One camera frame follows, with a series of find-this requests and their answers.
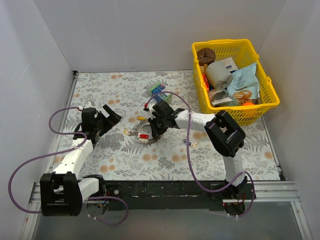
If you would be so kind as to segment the red key tag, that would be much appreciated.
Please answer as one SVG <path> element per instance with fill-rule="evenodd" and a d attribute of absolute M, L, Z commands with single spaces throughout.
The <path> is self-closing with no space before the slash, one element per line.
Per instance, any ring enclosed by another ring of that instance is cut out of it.
<path fill-rule="evenodd" d="M 149 138 L 149 135 L 148 135 L 148 134 L 144 134 L 144 133 L 140 133 L 140 134 L 139 134 L 139 138 L 140 138 L 140 139 L 148 139 L 148 138 Z"/>

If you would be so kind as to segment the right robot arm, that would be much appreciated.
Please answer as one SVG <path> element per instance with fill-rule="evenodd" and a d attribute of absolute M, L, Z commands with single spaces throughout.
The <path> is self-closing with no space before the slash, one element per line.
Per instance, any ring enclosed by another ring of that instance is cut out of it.
<path fill-rule="evenodd" d="M 190 108 L 174 110 L 165 101 L 156 104 L 146 103 L 144 110 L 150 114 L 148 122 L 153 138 L 163 135 L 169 128 L 187 130 L 187 162 L 193 180 L 202 190 L 219 198 L 224 195 L 237 199 L 243 195 L 248 182 L 241 158 L 246 134 L 229 113 L 225 110 L 213 114 L 195 113 Z M 217 189 L 208 189 L 198 181 L 190 158 L 189 138 L 191 130 L 206 133 L 214 149 L 222 155 L 225 168 L 224 186 Z"/>

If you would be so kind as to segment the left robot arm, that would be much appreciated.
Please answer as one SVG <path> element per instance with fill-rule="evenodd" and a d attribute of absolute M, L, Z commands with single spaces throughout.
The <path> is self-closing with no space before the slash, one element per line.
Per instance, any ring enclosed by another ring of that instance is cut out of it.
<path fill-rule="evenodd" d="M 41 212 L 44 216 L 78 216 L 83 201 L 106 196 L 104 178 L 93 174 L 79 179 L 79 173 L 99 139 L 121 121 L 107 104 L 97 110 L 88 102 L 81 110 L 81 122 L 72 133 L 72 150 L 51 172 L 40 178 Z"/>

